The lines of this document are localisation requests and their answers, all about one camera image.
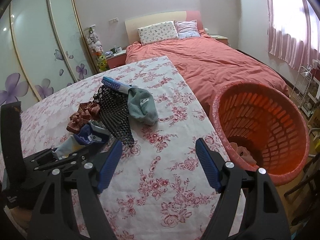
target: black knit cloth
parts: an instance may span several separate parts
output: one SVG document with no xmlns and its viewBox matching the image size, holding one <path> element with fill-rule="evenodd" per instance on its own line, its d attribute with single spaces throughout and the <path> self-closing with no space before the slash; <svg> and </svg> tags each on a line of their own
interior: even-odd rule
<svg viewBox="0 0 320 240">
<path fill-rule="evenodd" d="M 99 115 L 105 127 L 124 145 L 132 147 L 134 139 L 128 119 L 128 95 L 102 85 L 93 99 L 100 105 Z"/>
</svg>

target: pillow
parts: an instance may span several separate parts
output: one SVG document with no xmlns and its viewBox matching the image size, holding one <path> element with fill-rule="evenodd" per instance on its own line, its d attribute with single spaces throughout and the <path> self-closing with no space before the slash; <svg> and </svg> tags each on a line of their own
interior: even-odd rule
<svg viewBox="0 0 320 240">
<path fill-rule="evenodd" d="M 190 22 L 174 21 L 180 39 L 200 37 L 197 27 L 197 20 Z"/>
<path fill-rule="evenodd" d="M 143 46 L 158 41 L 179 39 L 173 21 L 138 28 L 138 33 Z"/>
</svg>

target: basket rim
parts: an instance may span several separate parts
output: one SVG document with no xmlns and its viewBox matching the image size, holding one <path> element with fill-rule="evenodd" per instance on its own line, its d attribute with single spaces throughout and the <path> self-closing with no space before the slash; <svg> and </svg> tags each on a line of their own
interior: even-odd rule
<svg viewBox="0 0 320 240">
<path fill-rule="evenodd" d="M 210 106 L 209 119 L 210 119 L 214 129 L 216 130 L 216 132 L 222 142 L 222 145 L 224 146 L 230 160 L 235 162 L 236 164 L 238 164 L 242 169 L 245 169 L 248 171 L 256 171 L 259 168 L 259 166 L 257 166 L 257 165 L 252 166 L 252 165 L 248 164 L 245 160 L 243 160 L 236 153 L 236 151 L 230 145 L 230 143 L 229 143 L 229 141 L 228 141 L 228 139 L 222 129 L 222 126 L 220 124 L 220 119 L 219 119 L 219 105 L 220 105 L 220 99 L 221 99 L 222 95 L 226 91 L 228 91 L 230 88 L 237 86 L 237 85 L 257 85 L 260 87 L 264 87 L 266 89 L 273 90 L 273 92 L 281 95 L 284 98 L 284 100 L 286 100 L 291 106 L 293 106 L 293 108 L 298 113 L 298 115 L 297 115 L 298 122 L 301 122 L 303 124 L 304 130 L 305 130 L 306 148 L 305 148 L 305 153 L 303 155 L 303 158 L 302 158 L 301 162 L 299 163 L 299 165 L 294 170 L 292 170 L 290 172 L 284 173 L 282 175 L 275 175 L 275 174 L 269 173 L 269 176 L 271 177 L 273 183 L 276 186 L 280 186 L 280 185 L 284 185 L 284 184 L 289 183 L 290 181 L 294 180 L 299 175 L 302 168 L 306 164 L 308 154 L 309 154 L 310 141 L 309 141 L 309 135 L 308 135 L 308 128 L 307 128 L 307 124 L 305 123 L 300 110 L 297 108 L 297 106 L 289 98 L 287 98 L 286 95 L 284 95 L 283 93 L 281 93 L 280 91 L 278 91 L 277 89 L 275 89 L 273 87 L 270 87 L 270 86 L 267 86 L 267 85 L 264 85 L 264 84 L 261 84 L 258 82 L 236 81 L 236 82 L 232 82 L 232 83 L 224 86 L 219 91 L 217 91 L 217 93 L 214 97 L 213 103 Z"/>
</svg>

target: orange plastic basket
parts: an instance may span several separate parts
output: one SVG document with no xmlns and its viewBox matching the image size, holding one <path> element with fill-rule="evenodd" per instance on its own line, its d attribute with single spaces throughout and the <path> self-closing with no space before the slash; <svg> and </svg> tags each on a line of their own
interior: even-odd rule
<svg viewBox="0 0 320 240">
<path fill-rule="evenodd" d="M 210 120 L 232 162 L 245 170 L 263 167 L 276 186 L 298 176 L 306 163 L 309 136 L 298 108 L 278 90 L 235 82 L 218 91 Z M 229 142 L 246 147 L 257 165 L 244 161 Z"/>
</svg>

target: tablecloth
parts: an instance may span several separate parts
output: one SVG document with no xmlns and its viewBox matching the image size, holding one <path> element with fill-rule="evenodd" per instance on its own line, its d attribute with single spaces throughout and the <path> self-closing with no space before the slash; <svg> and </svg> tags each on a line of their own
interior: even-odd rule
<svg viewBox="0 0 320 240">
<path fill-rule="evenodd" d="M 92 100 L 103 76 L 150 91 L 159 115 L 154 126 L 130 120 L 134 147 L 123 147 L 109 187 L 98 196 L 116 236 L 121 240 L 200 239 L 220 195 L 209 186 L 195 141 L 202 137 L 225 160 L 228 156 L 200 103 L 167 56 L 89 77 L 23 112 L 23 156 L 65 141 L 71 135 L 66 130 L 69 116 L 80 103 Z M 1 178 L 3 170 L 1 154 Z M 76 190 L 72 199 L 79 231 L 89 236 Z M 244 204 L 241 193 L 231 234 L 239 230 Z"/>
</svg>

